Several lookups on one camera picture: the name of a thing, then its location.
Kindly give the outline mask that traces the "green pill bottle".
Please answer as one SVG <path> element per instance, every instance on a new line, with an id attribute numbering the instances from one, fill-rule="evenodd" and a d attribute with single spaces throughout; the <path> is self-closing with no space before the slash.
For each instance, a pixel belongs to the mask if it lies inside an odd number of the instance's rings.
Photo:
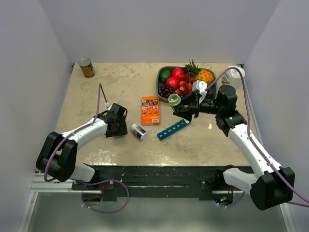
<path id="1" fill-rule="evenodd" d="M 181 103 L 181 97 L 174 93 L 168 97 L 168 102 L 171 107 L 177 107 Z"/>

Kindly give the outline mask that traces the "teal weekly pill organizer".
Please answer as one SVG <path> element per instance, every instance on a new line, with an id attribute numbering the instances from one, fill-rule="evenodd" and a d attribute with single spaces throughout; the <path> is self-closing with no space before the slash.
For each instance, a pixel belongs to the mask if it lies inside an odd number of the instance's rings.
<path id="1" fill-rule="evenodd" d="M 166 128 L 165 130 L 161 131 L 160 133 L 157 134 L 157 137 L 160 141 L 172 136 L 176 132 L 182 130 L 186 126 L 190 124 L 190 121 L 182 119 L 178 121 L 177 123 L 173 124 L 172 126 Z"/>

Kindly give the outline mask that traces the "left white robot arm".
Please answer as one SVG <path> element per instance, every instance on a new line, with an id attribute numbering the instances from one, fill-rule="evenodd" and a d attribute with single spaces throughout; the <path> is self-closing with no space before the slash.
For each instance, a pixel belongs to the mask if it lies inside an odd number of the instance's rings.
<path id="1" fill-rule="evenodd" d="M 100 184 L 99 176 L 95 175 L 94 168 L 76 161 L 77 152 L 101 136 L 110 138 L 126 135 L 126 116 L 127 109 L 114 103 L 74 130 L 49 133 L 37 158 L 36 168 L 44 173 L 46 182 L 78 180 L 88 189 L 96 189 Z"/>

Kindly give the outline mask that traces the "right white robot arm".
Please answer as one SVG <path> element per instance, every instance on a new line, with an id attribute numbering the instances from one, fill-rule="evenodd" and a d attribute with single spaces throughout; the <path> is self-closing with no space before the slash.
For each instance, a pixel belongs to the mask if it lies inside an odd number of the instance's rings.
<path id="1" fill-rule="evenodd" d="M 197 118 L 200 112 L 214 114 L 217 127 L 238 147 L 253 170 L 253 173 L 248 174 L 233 165 L 227 165 L 217 170 L 212 186 L 221 190 L 229 186 L 240 189 L 250 195 L 259 210 L 291 201 L 294 171 L 290 167 L 283 168 L 255 138 L 249 121 L 236 110 L 238 97 L 235 88 L 223 85 L 217 97 L 207 101 L 204 100 L 205 82 L 195 82 L 193 91 L 195 97 L 188 106 L 184 105 L 178 94 L 169 96 L 173 114 L 187 121 Z"/>

